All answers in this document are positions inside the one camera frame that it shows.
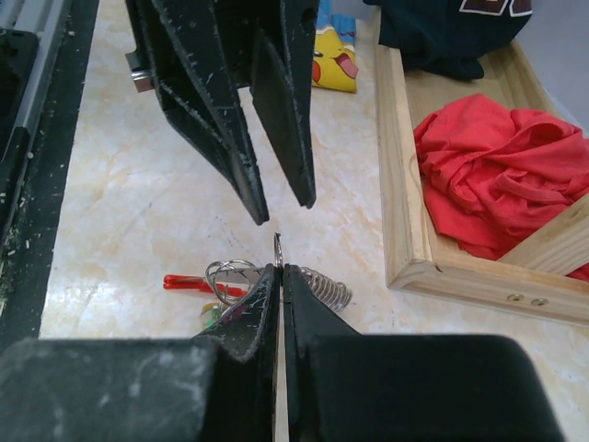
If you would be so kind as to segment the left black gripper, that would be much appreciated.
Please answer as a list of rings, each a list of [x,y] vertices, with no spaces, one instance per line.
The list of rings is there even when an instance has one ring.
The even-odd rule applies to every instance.
[[[167,122],[230,184],[253,221],[269,219],[257,159],[230,78],[213,3],[129,1],[137,92],[154,90]]]

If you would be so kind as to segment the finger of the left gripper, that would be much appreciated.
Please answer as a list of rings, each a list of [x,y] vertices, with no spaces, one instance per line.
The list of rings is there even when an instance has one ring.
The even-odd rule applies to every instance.
[[[310,103],[317,1],[214,1],[230,78],[254,109],[300,205],[317,193]]]

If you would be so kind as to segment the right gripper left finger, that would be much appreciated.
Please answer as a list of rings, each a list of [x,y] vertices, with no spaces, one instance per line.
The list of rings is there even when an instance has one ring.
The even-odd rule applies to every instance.
[[[190,339],[27,339],[1,357],[5,441],[271,441],[280,274]]]

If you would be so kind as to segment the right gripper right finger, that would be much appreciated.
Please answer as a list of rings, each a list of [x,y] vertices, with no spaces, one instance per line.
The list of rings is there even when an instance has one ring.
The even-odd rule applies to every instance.
[[[283,273],[293,441],[561,441],[531,359],[492,334],[361,334]]]

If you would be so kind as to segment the green tagged key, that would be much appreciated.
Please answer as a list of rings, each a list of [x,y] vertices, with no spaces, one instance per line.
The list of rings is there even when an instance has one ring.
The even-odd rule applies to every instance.
[[[202,329],[206,330],[218,322],[227,312],[234,310],[234,306],[228,306],[224,303],[208,303],[200,314]]]

